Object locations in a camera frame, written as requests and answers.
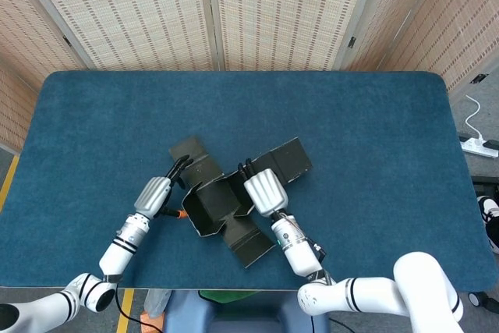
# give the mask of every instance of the white cable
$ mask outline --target white cable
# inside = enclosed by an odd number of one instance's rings
[[[470,101],[474,101],[477,105],[478,105],[478,108],[476,109],[476,111],[474,111],[471,115],[469,115],[466,120],[465,120],[465,124],[467,126],[469,126],[471,129],[475,130],[477,133],[478,133],[478,139],[480,141],[483,141],[483,137],[482,137],[482,133],[477,129],[475,128],[474,126],[470,125],[468,120],[470,120],[474,115],[476,115],[478,112],[480,112],[480,103],[473,99],[472,97],[470,97],[469,95],[466,95],[466,97],[470,100]]]

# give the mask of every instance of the table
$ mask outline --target table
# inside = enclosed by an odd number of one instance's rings
[[[225,172],[298,136],[313,169],[289,210],[333,278],[392,277],[404,253],[458,290],[491,287],[488,248],[442,79],[431,73],[59,72],[38,98],[4,212],[0,285],[63,286],[98,261],[168,149],[197,135]],[[183,191],[175,190],[179,207]],[[270,238],[270,222],[252,218]],[[159,218],[122,286],[297,289],[278,247],[244,269],[220,236]]]

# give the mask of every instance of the shoe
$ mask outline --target shoe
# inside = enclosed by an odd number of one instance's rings
[[[499,253],[499,205],[491,197],[478,197],[477,199],[490,247],[492,251]]]

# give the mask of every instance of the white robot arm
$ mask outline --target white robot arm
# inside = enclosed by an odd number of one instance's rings
[[[182,170],[192,163],[189,156],[180,158],[165,177],[153,177],[135,202],[130,215],[116,232],[112,244],[99,262],[104,278],[83,273],[64,290],[29,303],[0,304],[0,333],[43,333],[72,320],[85,306],[93,312],[105,310],[116,293],[123,271],[144,236],[149,221],[159,214],[175,215],[165,206]]]
[[[462,303],[439,263],[427,253],[408,253],[394,266],[389,278],[347,278],[336,283],[320,265],[310,241],[293,216],[286,212],[288,196],[271,169],[252,173],[252,165],[239,165],[244,186],[272,230],[292,270],[309,283],[298,291],[302,310],[313,316],[330,311],[374,312],[409,316],[415,333],[459,333]]]

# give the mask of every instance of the cable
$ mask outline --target cable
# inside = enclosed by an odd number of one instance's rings
[[[353,329],[351,329],[349,326],[343,324],[341,321],[335,320],[331,317],[329,317],[329,320],[332,321],[333,323],[341,325],[343,328],[345,328],[347,331],[350,331],[351,333],[356,333]]]
[[[115,301],[116,301],[116,306],[118,307],[119,313],[120,313],[121,315],[123,315],[124,317],[126,317],[128,320],[135,321],[136,323],[139,323],[140,325],[144,325],[144,326],[146,326],[146,327],[156,329],[159,333],[163,333],[163,331],[162,331],[160,328],[155,327],[155,326],[154,326],[154,325],[152,325],[152,324],[143,323],[142,321],[137,320],[137,319],[134,319],[133,317],[130,317],[130,316],[128,316],[127,314],[125,314],[125,313],[123,312],[123,310],[122,310],[122,308],[121,308],[121,305],[119,304],[119,301],[118,301],[118,285],[116,285]]]
[[[478,112],[480,112],[480,103],[473,99],[472,97],[470,97],[469,95],[466,95],[466,97],[470,100],[470,101],[474,101],[477,105],[478,105],[478,108],[476,109],[476,111],[474,111],[471,115],[469,115],[466,120],[465,120],[465,124],[467,126],[469,126],[471,129],[475,130],[477,133],[478,133],[478,139],[479,140],[483,140],[483,137],[482,137],[482,133],[475,127],[473,127],[472,125],[469,124],[468,120],[470,120],[474,115],[476,115]]]

